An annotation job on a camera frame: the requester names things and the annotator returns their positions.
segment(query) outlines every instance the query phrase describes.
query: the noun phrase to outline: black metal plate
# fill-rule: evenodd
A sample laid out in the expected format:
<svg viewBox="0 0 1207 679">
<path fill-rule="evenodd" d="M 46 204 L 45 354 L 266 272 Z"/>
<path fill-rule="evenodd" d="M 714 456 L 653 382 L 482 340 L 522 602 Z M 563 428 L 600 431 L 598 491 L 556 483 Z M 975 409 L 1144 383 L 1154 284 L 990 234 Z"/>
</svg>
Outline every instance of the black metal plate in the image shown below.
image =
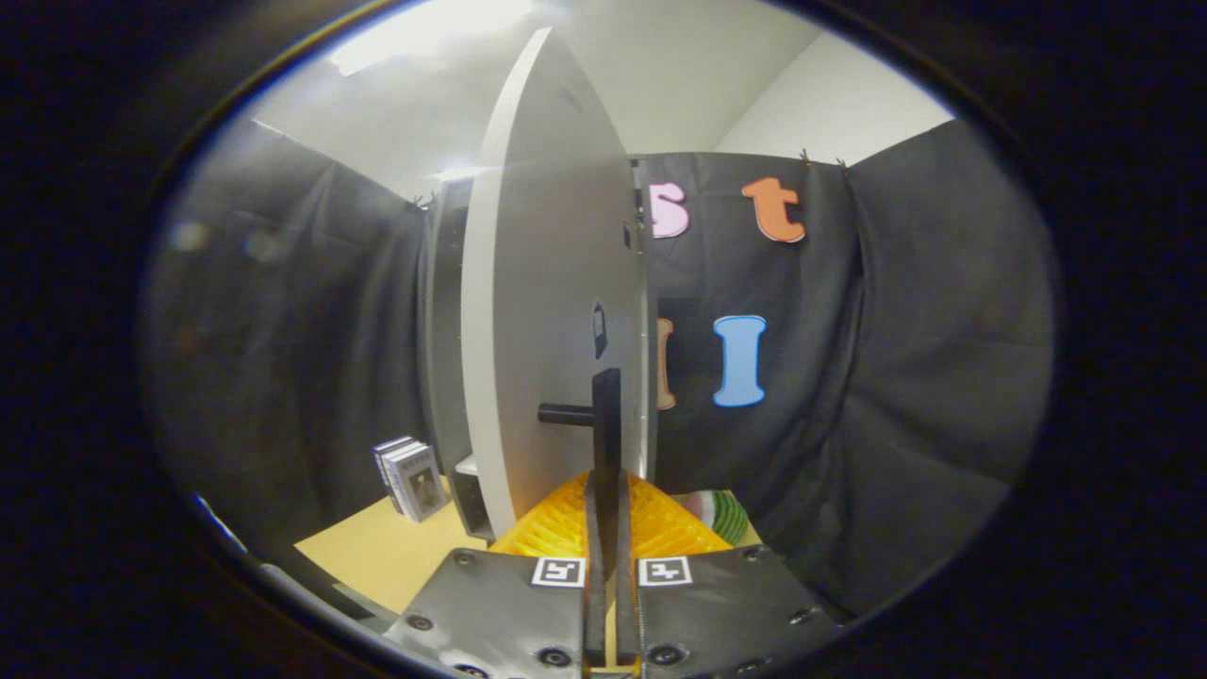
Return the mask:
<svg viewBox="0 0 1207 679">
<path fill-rule="evenodd" d="M 531 557 L 454 550 L 385 637 L 471 675 L 578 679 L 584 590 L 533 586 L 536 568 Z"/>
<path fill-rule="evenodd" d="M 759 677 L 841 630 L 765 546 L 683 558 L 682 585 L 643 585 L 642 562 L 657 560 L 637 562 L 643 678 Z"/>
</svg>

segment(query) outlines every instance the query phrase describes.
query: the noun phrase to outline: pink letter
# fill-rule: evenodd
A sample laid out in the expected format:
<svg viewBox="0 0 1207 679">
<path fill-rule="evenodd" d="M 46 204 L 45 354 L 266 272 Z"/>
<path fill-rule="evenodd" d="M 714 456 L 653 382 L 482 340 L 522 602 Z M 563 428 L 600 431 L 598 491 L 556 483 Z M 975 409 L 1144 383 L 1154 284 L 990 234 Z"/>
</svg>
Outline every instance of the pink letter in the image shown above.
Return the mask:
<svg viewBox="0 0 1207 679">
<path fill-rule="evenodd" d="M 654 218 L 654 238 L 670 238 L 687 230 L 689 216 L 683 205 L 683 189 L 675 183 L 649 185 L 649 213 Z"/>
</svg>

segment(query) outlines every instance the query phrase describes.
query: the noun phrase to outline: white wall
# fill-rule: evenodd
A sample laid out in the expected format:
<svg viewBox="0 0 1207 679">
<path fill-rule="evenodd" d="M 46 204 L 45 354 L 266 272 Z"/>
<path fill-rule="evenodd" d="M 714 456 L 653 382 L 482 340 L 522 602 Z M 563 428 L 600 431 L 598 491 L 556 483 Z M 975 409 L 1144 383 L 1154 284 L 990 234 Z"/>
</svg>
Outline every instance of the white wall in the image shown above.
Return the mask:
<svg viewBox="0 0 1207 679">
<path fill-rule="evenodd" d="M 875 57 L 823 34 L 746 110 L 715 151 L 853 164 L 949 119 L 939 103 Z"/>
</svg>

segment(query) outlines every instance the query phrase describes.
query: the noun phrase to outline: blue letter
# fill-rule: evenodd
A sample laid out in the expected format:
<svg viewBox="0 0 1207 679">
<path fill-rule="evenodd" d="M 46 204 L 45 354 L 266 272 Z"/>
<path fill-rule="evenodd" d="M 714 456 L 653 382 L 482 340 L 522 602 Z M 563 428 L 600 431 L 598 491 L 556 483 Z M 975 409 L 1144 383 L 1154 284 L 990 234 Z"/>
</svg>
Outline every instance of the blue letter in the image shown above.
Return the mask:
<svg viewBox="0 0 1207 679">
<path fill-rule="evenodd" d="M 758 338 L 766 320 L 757 315 L 727 315 L 712 323 L 712 330 L 724 341 L 724 367 L 721 392 L 712 403 L 734 409 L 754 405 L 765 396 L 758 386 Z"/>
</svg>

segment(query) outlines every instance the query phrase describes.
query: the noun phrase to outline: book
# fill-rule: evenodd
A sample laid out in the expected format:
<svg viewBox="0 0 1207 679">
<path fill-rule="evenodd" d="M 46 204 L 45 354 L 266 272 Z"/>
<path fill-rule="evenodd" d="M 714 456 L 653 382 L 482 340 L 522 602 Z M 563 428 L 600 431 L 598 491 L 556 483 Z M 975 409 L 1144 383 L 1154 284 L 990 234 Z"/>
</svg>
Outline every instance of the book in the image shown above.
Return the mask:
<svg viewBox="0 0 1207 679">
<path fill-rule="evenodd" d="M 386 473 L 398 488 L 403 514 L 419 523 L 449 503 L 441 484 L 436 451 L 427 444 L 413 441 L 381 456 Z"/>
<path fill-rule="evenodd" d="M 381 474 L 381 485 L 385 486 L 386 496 L 390 496 L 390 504 L 393 505 L 395 511 L 398 514 L 406 514 L 402 508 L 402 503 L 398 502 L 398 492 L 395 488 L 395 484 L 390 478 L 390 473 L 385 467 L 385 462 L 381 460 L 383 456 L 396 451 L 401 447 L 406 447 L 409 443 L 414 441 L 410 437 L 403 437 L 402 439 L 395 439 L 393 441 L 387 441 L 385 444 L 379 444 L 373 446 L 373 462 L 378 466 L 378 473 Z"/>
</svg>

